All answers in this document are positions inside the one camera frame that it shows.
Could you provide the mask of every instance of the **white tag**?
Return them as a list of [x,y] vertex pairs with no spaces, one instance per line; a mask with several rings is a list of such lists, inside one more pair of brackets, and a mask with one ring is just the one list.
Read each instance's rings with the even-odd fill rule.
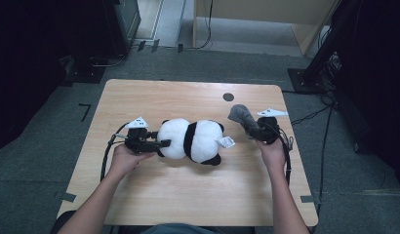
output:
[[133,122],[128,123],[125,126],[126,129],[143,129],[143,128],[148,128],[148,124],[145,122],[142,117],[137,118]]
[[232,138],[230,138],[230,136],[220,137],[220,138],[216,139],[216,141],[223,148],[229,148],[236,144],[234,142],[234,140]]
[[263,117],[285,116],[288,115],[288,112],[268,108],[264,111],[258,112],[258,115]]

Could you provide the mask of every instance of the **person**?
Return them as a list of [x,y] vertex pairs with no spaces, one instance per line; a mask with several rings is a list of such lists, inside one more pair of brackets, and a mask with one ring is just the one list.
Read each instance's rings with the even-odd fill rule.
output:
[[[300,212],[294,202],[285,178],[285,156],[282,141],[278,138],[270,145],[256,140],[261,157],[270,176],[273,199],[274,233],[308,233]],[[141,161],[154,153],[134,154],[124,144],[115,147],[110,169],[94,193],[73,213],[58,233],[101,233],[115,190],[120,181]],[[190,225],[169,224],[153,226],[143,233],[216,233]]]

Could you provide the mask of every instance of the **stuffed panda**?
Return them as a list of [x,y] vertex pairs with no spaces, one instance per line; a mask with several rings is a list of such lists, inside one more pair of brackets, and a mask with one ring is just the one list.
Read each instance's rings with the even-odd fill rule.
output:
[[187,156],[191,161],[203,165],[219,165],[220,143],[224,127],[211,120],[200,120],[190,124],[185,119],[163,122],[157,141],[170,139],[171,144],[158,150],[158,155],[172,159]]

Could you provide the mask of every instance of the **wrist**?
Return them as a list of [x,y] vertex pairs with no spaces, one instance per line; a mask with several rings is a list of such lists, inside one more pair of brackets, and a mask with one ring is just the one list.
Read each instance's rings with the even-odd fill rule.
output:
[[120,182],[123,178],[125,177],[125,175],[121,175],[119,173],[115,173],[114,171],[109,171],[105,178],[113,181],[113,182]]
[[269,173],[270,180],[272,180],[272,181],[285,178],[285,171],[282,168],[267,167],[267,172]]

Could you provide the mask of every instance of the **white sticker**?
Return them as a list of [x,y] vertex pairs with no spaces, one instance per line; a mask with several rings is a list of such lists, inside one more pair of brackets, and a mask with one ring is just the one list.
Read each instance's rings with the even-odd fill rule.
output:
[[145,122],[142,117],[137,118],[133,122],[128,123],[125,126],[126,129],[142,129],[142,128],[148,128],[148,124]]
[[223,148],[229,148],[236,144],[234,142],[234,140],[232,138],[230,138],[230,136],[220,137],[220,138],[216,139],[216,141]]

